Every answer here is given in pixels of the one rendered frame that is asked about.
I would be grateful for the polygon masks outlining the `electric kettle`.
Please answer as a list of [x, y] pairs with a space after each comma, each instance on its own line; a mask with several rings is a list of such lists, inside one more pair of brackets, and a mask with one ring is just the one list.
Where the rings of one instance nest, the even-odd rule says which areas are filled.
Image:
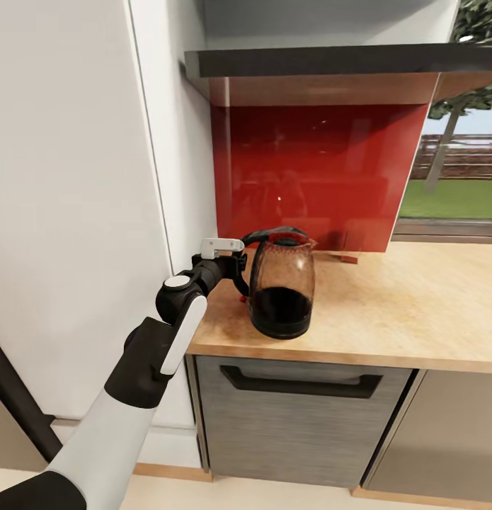
[[[315, 262], [312, 254], [317, 242], [300, 229], [277, 227], [259, 230], [242, 240], [244, 248], [259, 243], [249, 285], [241, 272], [232, 281], [248, 304], [251, 321], [263, 335], [277, 340], [302, 336], [309, 330], [315, 292]], [[241, 258], [242, 251], [232, 256]]]

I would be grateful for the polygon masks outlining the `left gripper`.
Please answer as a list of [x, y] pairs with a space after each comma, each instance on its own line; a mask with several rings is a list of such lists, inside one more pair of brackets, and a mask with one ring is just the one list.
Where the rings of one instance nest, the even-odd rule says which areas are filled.
[[214, 259], [203, 259], [201, 254], [191, 257], [193, 268], [203, 267], [209, 269], [215, 277], [216, 286], [223, 278], [237, 279], [241, 271], [246, 270], [247, 254], [238, 259], [232, 255], [220, 255]]

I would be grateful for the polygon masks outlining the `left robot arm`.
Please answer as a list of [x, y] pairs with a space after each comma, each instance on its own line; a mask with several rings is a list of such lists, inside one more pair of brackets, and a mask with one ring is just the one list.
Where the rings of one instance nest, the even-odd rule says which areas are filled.
[[119, 510], [168, 380], [205, 316], [210, 291], [246, 270], [218, 251], [240, 239], [203, 238], [193, 269], [166, 279], [156, 295], [164, 322], [145, 317], [78, 428], [42, 474], [0, 492], [0, 510]]

